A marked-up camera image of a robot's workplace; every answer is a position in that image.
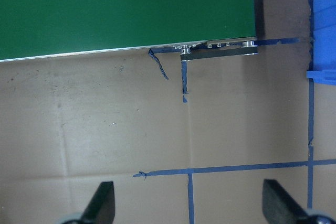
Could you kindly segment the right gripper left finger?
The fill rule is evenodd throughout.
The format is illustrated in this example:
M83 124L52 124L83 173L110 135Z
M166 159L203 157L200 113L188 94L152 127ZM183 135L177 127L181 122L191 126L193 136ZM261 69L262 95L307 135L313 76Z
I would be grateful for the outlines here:
M115 218L115 195L113 181L101 182L86 209L80 223L113 223Z

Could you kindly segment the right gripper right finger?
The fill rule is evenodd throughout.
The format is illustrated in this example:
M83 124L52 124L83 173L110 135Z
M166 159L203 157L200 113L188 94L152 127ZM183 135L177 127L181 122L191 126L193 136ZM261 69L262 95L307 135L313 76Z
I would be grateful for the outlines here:
M262 186L262 212L268 223L312 223L309 215L277 180L265 179Z

